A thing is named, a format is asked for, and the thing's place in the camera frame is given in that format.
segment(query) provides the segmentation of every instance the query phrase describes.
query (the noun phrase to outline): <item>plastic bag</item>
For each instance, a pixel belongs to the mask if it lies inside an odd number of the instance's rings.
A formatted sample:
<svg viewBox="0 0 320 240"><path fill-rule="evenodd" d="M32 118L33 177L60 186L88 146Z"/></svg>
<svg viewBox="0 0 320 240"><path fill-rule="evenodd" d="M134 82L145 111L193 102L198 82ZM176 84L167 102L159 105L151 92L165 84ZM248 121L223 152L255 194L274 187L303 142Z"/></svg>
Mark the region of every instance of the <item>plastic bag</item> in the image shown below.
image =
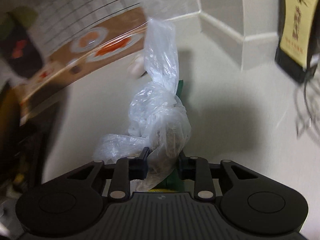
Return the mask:
<svg viewBox="0 0 320 240"><path fill-rule="evenodd" d="M172 24L149 19L144 64L153 81L130 104L130 136L106 135L93 155L115 163L122 157L138 156L143 147L149 147L147 178L132 181L133 191L148 191L165 179L191 136L186 109L175 95L179 65L174 35Z"/></svg>

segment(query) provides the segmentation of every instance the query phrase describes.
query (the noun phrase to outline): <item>yellow label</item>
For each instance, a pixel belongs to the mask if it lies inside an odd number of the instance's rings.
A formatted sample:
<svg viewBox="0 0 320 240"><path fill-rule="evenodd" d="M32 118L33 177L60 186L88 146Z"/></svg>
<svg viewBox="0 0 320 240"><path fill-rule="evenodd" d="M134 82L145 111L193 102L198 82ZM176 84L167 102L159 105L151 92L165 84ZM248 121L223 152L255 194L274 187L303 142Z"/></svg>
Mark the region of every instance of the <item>yellow label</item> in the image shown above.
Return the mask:
<svg viewBox="0 0 320 240"><path fill-rule="evenodd" d="M285 0L285 22L280 48L307 67L309 36L318 0Z"/></svg>

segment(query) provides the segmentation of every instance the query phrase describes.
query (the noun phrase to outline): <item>dark bottle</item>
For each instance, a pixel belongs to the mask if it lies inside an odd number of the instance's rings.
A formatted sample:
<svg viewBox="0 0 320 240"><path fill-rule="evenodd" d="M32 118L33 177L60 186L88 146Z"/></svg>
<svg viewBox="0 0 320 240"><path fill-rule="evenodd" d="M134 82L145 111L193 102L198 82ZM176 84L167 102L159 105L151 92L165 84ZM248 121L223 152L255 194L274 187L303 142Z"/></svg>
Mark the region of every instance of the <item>dark bottle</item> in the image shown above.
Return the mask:
<svg viewBox="0 0 320 240"><path fill-rule="evenodd" d="M8 13L0 16L0 53L19 76L31 78L43 62L24 27Z"/></svg>
<svg viewBox="0 0 320 240"><path fill-rule="evenodd" d="M296 82L312 77L319 61L319 0L285 0L285 22L276 62Z"/></svg>

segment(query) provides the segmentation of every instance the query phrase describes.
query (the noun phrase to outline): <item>white countertop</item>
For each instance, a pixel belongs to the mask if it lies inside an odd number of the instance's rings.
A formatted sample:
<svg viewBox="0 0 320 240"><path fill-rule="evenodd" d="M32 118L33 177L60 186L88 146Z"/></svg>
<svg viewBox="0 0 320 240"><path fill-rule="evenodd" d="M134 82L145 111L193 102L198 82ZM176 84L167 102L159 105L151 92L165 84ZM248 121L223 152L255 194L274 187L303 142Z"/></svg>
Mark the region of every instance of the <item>white countertop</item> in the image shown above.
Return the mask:
<svg viewBox="0 0 320 240"><path fill-rule="evenodd" d="M211 163L231 159L298 190L309 214L301 230L320 239L320 148L296 137L296 84L273 62L240 72L201 33L178 39L181 100L192 127L186 155ZM104 134L126 134L132 96L150 80L126 77L134 55L109 64L59 93L65 105L44 169L44 181L92 160Z"/></svg>

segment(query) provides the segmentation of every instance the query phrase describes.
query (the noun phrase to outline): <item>metal grid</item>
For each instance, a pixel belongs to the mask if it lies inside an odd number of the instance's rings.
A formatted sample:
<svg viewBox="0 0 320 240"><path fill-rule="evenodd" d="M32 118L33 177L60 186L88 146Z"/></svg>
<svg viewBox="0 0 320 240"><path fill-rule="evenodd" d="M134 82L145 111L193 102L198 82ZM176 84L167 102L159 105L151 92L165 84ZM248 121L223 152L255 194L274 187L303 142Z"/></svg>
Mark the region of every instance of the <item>metal grid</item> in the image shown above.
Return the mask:
<svg viewBox="0 0 320 240"><path fill-rule="evenodd" d="M33 0L43 36L37 43L46 56L117 14L139 6L138 0Z"/></svg>

